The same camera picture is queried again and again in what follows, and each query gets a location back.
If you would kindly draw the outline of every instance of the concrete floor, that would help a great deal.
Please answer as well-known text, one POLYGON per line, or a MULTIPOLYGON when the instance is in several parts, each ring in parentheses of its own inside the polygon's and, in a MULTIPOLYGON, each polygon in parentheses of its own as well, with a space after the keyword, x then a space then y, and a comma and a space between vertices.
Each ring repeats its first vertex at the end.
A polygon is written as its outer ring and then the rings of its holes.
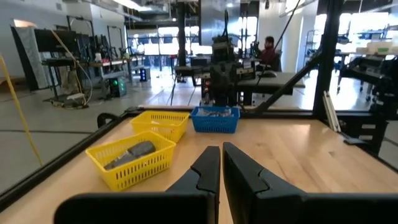
MULTIPOLYGON (((50 98, 50 90, 41 90, 36 93, 20 91, 18 97, 22 110, 32 130, 32 137, 36 148, 44 162, 48 162, 78 141, 87 137, 88 133, 96 130, 96 117, 103 112, 116 115, 121 114, 126 108, 137 105, 170 105, 170 93, 173 80, 169 75, 158 76, 152 72, 152 80, 147 83, 128 83, 127 95, 111 101, 97 100, 98 90, 95 90, 90 107, 85 110, 65 110, 54 108, 50 103, 42 100, 50 98), (87 133, 41 133, 42 131, 69 131, 87 133)), ((317 73, 313 72, 305 78, 305 89, 296 89, 292 96, 283 96, 274 106, 297 107, 312 109, 313 96, 317 73)), ((337 74, 333 75, 331 82, 331 95, 337 110, 366 110, 366 93, 359 92, 359 81, 343 79, 340 94, 336 94, 337 74)), ((266 100, 269 96, 255 95, 255 104, 266 100)), ((194 89, 190 80, 177 85, 173 105, 199 105, 200 88, 194 89)), ((23 132, 10 130, 23 130, 23 125, 14 105, 11 95, 0 94, 0 141, 2 143, 0 156, 0 192, 15 184, 25 176, 39 168, 39 163, 32 152, 29 142, 23 132)), ((395 131, 398 124, 393 122, 387 129, 386 137, 398 142, 398 133, 395 131)), ((382 147, 383 158, 398 167, 398 148, 391 142, 385 142, 382 147)))

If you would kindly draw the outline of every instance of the plastic basket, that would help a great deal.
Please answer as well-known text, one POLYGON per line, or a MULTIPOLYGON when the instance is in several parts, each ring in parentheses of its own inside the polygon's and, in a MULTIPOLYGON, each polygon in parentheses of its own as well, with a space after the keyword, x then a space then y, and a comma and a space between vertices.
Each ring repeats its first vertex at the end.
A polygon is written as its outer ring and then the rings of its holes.
POLYGON ((153 131, 178 142, 187 129, 189 113, 145 111, 130 121, 135 133, 153 131))
POLYGON ((197 106, 191 113, 193 127, 196 132, 205 133, 235 133, 236 126, 240 117, 239 108, 226 108, 215 106, 197 106), (223 112, 225 109, 231 109, 231 117, 211 117, 197 116, 198 110, 204 108, 208 111, 223 112))
POLYGON ((175 143, 151 131, 133 137, 92 147, 86 150, 102 179, 113 191, 121 191, 169 168, 172 163, 175 143), (151 141, 156 151, 111 170, 104 166, 130 147, 142 141, 151 141))

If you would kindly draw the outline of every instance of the red shirt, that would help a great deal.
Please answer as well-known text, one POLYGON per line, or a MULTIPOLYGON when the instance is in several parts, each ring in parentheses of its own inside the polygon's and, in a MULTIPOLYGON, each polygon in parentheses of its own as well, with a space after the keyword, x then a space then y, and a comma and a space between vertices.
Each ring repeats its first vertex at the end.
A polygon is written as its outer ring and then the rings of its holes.
POLYGON ((276 54, 274 48, 264 49, 260 54, 261 63, 270 65, 274 62, 276 54))

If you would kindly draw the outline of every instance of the blue basket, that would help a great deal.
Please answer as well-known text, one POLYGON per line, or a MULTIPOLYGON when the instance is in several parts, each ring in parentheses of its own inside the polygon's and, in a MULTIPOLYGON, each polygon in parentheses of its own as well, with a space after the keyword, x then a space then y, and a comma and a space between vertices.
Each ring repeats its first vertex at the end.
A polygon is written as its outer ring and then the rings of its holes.
POLYGON ((215 106, 197 106, 191 113, 193 127, 196 132, 205 133, 235 133, 236 125, 238 125, 241 116, 239 108, 215 107, 215 106), (231 109, 233 116, 231 117, 211 117, 197 116, 200 108, 207 111, 223 112, 225 109, 231 109))

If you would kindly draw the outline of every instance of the yellow basket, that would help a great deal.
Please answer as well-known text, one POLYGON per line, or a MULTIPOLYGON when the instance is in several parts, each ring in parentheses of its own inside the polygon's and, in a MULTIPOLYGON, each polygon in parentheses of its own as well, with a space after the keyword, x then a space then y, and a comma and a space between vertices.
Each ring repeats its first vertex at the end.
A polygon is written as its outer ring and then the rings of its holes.
POLYGON ((86 150, 86 154, 94 162, 109 188, 113 191, 121 191, 169 168, 174 148, 174 142, 152 131, 147 131, 126 139, 91 147, 86 150), (151 141, 156 151, 114 169, 104 169, 106 164, 143 141, 151 141))
POLYGON ((130 121, 135 133, 153 131, 178 142, 187 129, 189 113, 145 111, 130 121))

